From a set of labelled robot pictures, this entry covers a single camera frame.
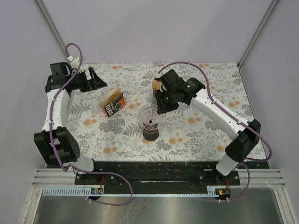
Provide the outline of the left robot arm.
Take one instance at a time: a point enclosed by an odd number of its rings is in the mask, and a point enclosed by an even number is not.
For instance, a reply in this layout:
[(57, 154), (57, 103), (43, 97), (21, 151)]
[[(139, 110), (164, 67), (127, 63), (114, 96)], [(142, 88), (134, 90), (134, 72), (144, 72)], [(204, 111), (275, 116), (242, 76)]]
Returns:
[(48, 166), (86, 171), (85, 179), (90, 184), (97, 184), (101, 180), (101, 172), (94, 168), (93, 159), (80, 154), (79, 144), (66, 126), (74, 92), (94, 91), (107, 84), (98, 77), (93, 67), (88, 68), (91, 79), (87, 78), (84, 70), (74, 74), (68, 63), (53, 63), (50, 69), (52, 74), (45, 86), (48, 100), (46, 120), (42, 131), (34, 134), (34, 142)]

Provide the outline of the clear glass dripper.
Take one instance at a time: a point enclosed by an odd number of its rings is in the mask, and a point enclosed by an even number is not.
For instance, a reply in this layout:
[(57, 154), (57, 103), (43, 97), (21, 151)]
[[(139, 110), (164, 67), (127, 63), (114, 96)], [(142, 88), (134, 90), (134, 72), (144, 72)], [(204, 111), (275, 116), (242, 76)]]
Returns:
[(148, 132), (158, 129), (158, 123), (162, 119), (162, 115), (157, 113), (158, 106), (155, 104), (147, 104), (141, 107), (139, 116), (143, 128)]

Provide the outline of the orange coffee filter box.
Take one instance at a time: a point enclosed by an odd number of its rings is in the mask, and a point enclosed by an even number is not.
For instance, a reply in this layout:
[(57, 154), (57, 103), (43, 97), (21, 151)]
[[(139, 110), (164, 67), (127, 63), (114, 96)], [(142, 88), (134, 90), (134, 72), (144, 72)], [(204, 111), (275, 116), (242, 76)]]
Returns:
[(113, 88), (99, 99), (99, 105), (107, 117), (111, 117), (126, 105), (124, 95), (119, 87)]

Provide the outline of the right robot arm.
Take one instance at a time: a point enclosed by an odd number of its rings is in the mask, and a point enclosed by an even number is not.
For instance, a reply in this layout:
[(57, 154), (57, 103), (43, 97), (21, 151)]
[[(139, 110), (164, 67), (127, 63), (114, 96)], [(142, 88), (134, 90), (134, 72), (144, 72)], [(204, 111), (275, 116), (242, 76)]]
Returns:
[(216, 184), (227, 182), (229, 173), (243, 162), (259, 143), (260, 122), (237, 117), (221, 102), (211, 100), (207, 88), (199, 80), (192, 77), (185, 81), (174, 70), (169, 70), (153, 80), (152, 89), (157, 100), (158, 114), (178, 109), (179, 103), (190, 105), (218, 124), (232, 140), (212, 174)]

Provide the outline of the brown paper coffee filter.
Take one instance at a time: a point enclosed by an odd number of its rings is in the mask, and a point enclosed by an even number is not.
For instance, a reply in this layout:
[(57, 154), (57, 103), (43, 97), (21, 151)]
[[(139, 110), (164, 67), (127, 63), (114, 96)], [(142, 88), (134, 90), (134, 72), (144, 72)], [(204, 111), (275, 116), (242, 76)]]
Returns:
[(161, 87), (162, 87), (162, 83), (161, 83), (160, 81), (158, 81), (158, 80), (156, 80), (156, 79), (154, 79), (154, 80), (152, 81), (152, 89), (153, 89), (153, 91), (160, 90)]

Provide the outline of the red and grey cup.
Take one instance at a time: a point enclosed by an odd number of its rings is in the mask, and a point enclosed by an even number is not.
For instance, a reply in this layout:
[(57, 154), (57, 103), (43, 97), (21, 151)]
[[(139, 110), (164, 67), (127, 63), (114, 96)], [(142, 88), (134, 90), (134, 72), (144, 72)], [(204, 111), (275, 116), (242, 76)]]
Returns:
[(158, 123), (143, 124), (143, 137), (147, 141), (155, 141), (159, 137)]

